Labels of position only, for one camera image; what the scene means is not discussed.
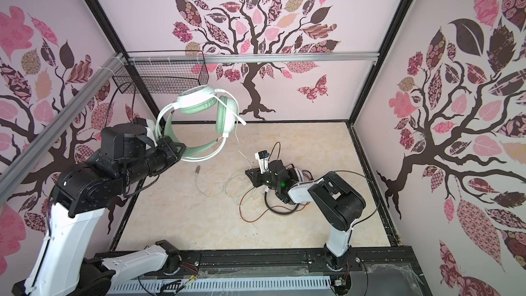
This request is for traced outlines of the mint green headphones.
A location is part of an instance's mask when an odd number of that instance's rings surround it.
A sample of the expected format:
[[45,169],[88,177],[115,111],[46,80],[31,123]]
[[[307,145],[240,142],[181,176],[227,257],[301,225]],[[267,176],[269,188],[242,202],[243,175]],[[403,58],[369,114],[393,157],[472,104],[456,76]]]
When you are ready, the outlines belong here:
[[[196,115],[212,109],[216,110],[215,120],[174,121],[176,112],[183,115]],[[172,125],[211,124],[215,125],[218,137],[213,141],[184,150],[181,160],[188,163],[200,163],[215,157],[224,148],[231,134],[237,135],[237,126],[247,122],[241,117],[238,100],[225,89],[218,89],[209,84],[188,89],[177,96],[177,99],[166,105],[158,114],[155,125],[151,128],[153,140],[159,144],[167,137],[178,142]]]

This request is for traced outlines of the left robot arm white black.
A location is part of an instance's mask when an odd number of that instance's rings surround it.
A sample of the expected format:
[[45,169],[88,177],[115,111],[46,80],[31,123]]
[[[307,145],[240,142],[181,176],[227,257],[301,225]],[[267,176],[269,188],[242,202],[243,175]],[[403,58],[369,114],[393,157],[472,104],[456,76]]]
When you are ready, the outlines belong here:
[[84,163],[65,169],[52,189],[47,234],[30,276],[13,295],[106,295],[115,286],[150,273],[173,275],[182,259],[168,241],[117,258],[85,257],[96,225],[115,197],[160,177],[186,150],[169,136],[153,140],[145,119],[105,127],[101,147]]

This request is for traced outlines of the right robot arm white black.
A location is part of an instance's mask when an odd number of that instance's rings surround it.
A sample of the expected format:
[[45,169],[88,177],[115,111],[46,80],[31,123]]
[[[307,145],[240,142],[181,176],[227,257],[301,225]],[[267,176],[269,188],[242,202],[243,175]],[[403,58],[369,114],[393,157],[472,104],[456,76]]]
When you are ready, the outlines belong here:
[[366,202],[337,172],[314,178],[292,164],[264,158],[258,168],[245,170],[245,175],[253,188],[264,187],[264,203],[276,215],[289,216],[308,204],[316,205],[330,225],[324,245],[327,266],[339,271],[347,265],[351,234]]

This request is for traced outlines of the left aluminium rail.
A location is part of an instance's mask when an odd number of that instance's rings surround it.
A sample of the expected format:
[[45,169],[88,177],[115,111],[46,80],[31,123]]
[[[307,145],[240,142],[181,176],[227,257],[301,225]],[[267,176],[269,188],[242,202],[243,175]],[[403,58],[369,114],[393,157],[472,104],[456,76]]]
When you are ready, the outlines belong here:
[[61,109],[53,121],[37,135],[28,148],[21,152],[1,176],[1,203],[22,184],[26,176],[49,151],[60,135],[71,125],[75,117],[86,107],[98,90],[125,64],[122,53],[114,53],[86,83],[80,92]]

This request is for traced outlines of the aluminium rail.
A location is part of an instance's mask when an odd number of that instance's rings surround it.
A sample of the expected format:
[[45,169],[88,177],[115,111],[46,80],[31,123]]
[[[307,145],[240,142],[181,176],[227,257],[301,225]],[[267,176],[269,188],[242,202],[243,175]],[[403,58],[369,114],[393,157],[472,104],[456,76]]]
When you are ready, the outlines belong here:
[[236,63],[275,63],[275,62],[335,62],[335,61],[372,61],[379,58],[378,52],[330,52],[330,53],[270,53],[238,55],[182,55],[172,56],[130,56],[131,64],[145,62],[197,62],[203,64],[236,64]]
[[21,152],[1,176],[1,203],[22,184],[26,176],[49,151],[60,135],[71,125],[75,117],[86,107],[98,90],[125,64],[122,53],[114,53],[86,83],[80,92],[61,109],[53,121],[37,135],[28,148]]

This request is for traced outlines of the rear aluminium rail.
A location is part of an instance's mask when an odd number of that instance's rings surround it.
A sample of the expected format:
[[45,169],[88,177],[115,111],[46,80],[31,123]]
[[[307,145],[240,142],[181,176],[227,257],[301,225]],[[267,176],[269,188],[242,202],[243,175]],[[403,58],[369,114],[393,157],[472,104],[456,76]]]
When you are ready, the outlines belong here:
[[203,64],[236,64],[236,63],[275,63],[275,62],[335,62],[335,61],[372,61],[379,58],[378,52],[330,52],[330,53],[270,53],[238,55],[182,55],[172,56],[130,56],[131,64],[145,62],[197,62]]

